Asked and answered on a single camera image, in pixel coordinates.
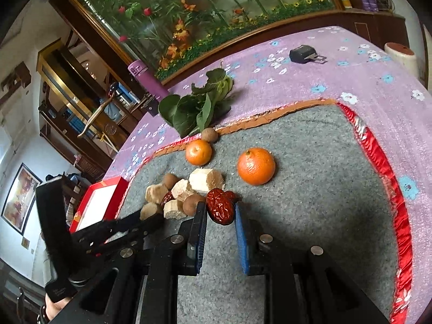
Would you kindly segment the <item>large red date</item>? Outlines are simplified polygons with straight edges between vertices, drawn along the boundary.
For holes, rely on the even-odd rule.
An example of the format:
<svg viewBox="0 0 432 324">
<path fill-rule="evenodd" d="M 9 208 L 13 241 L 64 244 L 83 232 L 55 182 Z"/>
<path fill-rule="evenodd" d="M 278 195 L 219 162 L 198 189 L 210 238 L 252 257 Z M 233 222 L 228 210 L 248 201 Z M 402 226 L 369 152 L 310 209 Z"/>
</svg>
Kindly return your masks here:
<svg viewBox="0 0 432 324">
<path fill-rule="evenodd" d="M 207 211 L 213 222 L 220 225 L 230 225 L 235 218 L 235 202 L 237 195 L 232 191 L 224 192 L 222 189 L 214 188 L 207 193 Z"/>
</svg>

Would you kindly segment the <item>small orange tangerine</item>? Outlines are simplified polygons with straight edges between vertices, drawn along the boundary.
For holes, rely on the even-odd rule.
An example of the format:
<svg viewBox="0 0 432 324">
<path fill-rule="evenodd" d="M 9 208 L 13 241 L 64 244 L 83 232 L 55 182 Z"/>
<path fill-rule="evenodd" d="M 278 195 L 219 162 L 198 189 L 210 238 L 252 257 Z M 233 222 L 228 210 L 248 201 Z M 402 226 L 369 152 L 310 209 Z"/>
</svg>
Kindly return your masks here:
<svg viewBox="0 0 432 324">
<path fill-rule="evenodd" d="M 212 155 L 212 146 L 205 140 L 194 140 L 186 145 L 185 159 L 191 165 L 206 165 L 212 159 Z"/>
</svg>

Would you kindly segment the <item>purple floral tablecloth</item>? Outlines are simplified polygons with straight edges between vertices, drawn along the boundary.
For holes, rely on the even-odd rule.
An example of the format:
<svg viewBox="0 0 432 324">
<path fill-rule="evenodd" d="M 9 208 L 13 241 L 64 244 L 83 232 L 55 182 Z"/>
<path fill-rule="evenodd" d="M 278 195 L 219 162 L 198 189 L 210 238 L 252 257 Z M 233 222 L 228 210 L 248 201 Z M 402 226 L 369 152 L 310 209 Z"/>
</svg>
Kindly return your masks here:
<svg viewBox="0 0 432 324">
<path fill-rule="evenodd" d="M 301 65 L 290 50 L 327 58 Z M 390 320 L 414 323 L 431 300 L 431 95 L 393 55 L 339 26 L 279 37 L 218 62 L 237 96 L 222 133 L 335 104 L 384 179 L 395 212 L 396 290 Z"/>
</svg>

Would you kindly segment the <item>grey felt mat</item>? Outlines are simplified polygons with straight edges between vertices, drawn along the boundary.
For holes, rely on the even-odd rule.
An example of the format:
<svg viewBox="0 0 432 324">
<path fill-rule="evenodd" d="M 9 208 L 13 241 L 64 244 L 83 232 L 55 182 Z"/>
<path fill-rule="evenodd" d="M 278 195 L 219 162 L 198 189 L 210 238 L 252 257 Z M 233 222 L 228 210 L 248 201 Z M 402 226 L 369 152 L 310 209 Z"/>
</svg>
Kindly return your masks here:
<svg viewBox="0 0 432 324">
<path fill-rule="evenodd" d="M 254 147 L 273 155 L 276 171 L 263 185 L 244 182 L 239 156 Z M 295 249 L 318 245 L 384 315 L 391 312 L 398 252 L 393 211 L 382 180 L 335 105 L 320 105 L 270 124 L 222 136 L 210 167 L 248 205 L 265 232 Z M 233 225 L 207 225 L 204 263 L 179 278 L 179 323 L 262 323 L 264 279 L 239 263 Z"/>
</svg>

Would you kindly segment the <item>black car key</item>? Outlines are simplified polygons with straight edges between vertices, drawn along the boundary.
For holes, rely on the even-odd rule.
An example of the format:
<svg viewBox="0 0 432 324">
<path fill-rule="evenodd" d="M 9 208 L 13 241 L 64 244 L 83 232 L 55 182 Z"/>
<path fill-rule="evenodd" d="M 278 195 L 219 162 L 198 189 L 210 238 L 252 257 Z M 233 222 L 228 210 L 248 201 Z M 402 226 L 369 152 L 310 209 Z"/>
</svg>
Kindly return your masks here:
<svg viewBox="0 0 432 324">
<path fill-rule="evenodd" d="M 327 62 L 327 58 L 325 56 L 319 55 L 316 49 L 309 45 L 301 45 L 290 50 L 289 58 L 292 62 L 301 65 L 307 64 L 309 62 L 315 62 L 319 64 L 324 64 Z"/>
</svg>

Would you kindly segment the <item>green leafy vegetable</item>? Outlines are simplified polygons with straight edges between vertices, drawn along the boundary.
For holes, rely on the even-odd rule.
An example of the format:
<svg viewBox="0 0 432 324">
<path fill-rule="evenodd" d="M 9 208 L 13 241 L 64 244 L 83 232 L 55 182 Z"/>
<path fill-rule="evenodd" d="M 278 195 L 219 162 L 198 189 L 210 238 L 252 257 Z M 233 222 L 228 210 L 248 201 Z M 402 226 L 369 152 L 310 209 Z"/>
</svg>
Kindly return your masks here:
<svg viewBox="0 0 432 324">
<path fill-rule="evenodd" d="M 234 87 L 233 78 L 222 68 L 212 69 L 206 76 L 204 86 L 192 83 L 190 94 L 170 94 L 158 105 L 160 116 L 181 138 L 203 132 L 231 110 L 228 95 Z"/>
</svg>

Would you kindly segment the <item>large orange tangerine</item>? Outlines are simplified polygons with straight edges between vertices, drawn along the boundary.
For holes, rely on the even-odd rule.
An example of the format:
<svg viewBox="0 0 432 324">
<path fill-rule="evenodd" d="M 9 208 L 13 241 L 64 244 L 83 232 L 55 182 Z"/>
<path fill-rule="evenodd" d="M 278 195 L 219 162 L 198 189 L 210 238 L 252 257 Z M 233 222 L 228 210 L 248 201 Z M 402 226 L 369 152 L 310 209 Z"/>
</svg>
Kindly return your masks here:
<svg viewBox="0 0 432 324">
<path fill-rule="evenodd" d="M 239 177 L 247 184 L 258 186 L 269 182 L 276 171 L 273 155 L 265 148 L 249 148 L 237 161 Z"/>
</svg>

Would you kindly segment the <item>brown longan fruit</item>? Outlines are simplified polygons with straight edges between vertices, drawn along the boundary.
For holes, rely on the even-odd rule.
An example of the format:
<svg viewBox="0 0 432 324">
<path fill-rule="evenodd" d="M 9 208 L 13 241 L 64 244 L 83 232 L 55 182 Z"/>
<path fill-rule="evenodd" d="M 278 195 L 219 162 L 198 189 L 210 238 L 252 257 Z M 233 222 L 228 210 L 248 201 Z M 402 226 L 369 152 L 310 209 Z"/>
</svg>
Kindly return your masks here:
<svg viewBox="0 0 432 324">
<path fill-rule="evenodd" d="M 189 216 L 193 217 L 196 213 L 197 206 L 200 202 L 204 202 L 206 198 L 200 194 L 192 194 L 188 196 L 182 205 L 184 213 Z"/>
</svg>

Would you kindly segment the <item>flower garden mural panel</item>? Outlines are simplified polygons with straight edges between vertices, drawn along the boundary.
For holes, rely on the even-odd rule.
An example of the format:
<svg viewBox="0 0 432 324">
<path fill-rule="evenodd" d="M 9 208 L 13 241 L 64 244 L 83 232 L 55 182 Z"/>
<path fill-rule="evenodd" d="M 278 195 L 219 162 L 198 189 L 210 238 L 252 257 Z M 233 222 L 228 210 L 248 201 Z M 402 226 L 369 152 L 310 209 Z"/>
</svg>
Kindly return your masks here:
<svg viewBox="0 0 432 324">
<path fill-rule="evenodd" d="M 78 0 L 132 57 L 165 79 L 231 39 L 332 0 Z"/>
</svg>

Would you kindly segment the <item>brown longan by tangerine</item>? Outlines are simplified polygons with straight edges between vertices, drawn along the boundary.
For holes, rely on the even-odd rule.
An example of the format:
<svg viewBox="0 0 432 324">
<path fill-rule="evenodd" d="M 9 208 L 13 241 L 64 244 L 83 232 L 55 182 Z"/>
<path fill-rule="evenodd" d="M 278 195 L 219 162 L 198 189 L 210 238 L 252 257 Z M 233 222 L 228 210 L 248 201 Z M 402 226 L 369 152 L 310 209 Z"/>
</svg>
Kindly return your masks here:
<svg viewBox="0 0 432 324">
<path fill-rule="evenodd" d="M 207 127 L 201 133 L 201 139 L 208 142 L 208 143 L 215 143 L 219 139 L 219 134 L 212 127 Z"/>
</svg>

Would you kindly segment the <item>purple water bottle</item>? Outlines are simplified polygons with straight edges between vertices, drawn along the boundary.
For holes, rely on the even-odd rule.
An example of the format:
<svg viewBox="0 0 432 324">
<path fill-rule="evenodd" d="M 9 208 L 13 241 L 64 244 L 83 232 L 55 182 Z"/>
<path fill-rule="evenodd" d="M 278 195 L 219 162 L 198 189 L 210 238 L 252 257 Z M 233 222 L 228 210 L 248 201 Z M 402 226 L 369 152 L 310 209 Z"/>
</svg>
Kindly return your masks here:
<svg viewBox="0 0 432 324">
<path fill-rule="evenodd" d="M 141 60 L 136 60 L 129 64 L 128 70 L 140 85 L 153 95 L 158 102 L 170 94 L 155 77 L 151 69 Z"/>
</svg>

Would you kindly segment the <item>framed wall painting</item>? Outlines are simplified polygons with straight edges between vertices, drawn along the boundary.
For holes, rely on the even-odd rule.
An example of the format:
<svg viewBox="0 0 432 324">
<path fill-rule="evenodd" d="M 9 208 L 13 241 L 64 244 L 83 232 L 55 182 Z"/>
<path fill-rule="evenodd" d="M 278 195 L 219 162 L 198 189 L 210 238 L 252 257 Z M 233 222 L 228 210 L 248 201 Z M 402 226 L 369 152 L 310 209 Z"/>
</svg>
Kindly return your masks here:
<svg viewBox="0 0 432 324">
<path fill-rule="evenodd" d="M 21 163 L 1 211 L 1 218 L 21 235 L 35 201 L 36 188 L 41 183 L 37 175 Z"/>
</svg>

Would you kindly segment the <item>red white tray box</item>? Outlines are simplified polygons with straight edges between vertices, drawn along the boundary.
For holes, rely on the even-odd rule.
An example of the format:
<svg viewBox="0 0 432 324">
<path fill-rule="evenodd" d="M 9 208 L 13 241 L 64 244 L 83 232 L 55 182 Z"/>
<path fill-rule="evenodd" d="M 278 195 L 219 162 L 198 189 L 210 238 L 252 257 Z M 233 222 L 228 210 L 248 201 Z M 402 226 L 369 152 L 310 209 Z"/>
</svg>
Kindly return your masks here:
<svg viewBox="0 0 432 324">
<path fill-rule="evenodd" d="M 114 220 L 128 188 L 128 181 L 117 176 L 91 185 L 73 217 L 70 232 L 78 232 L 103 220 Z"/>
</svg>

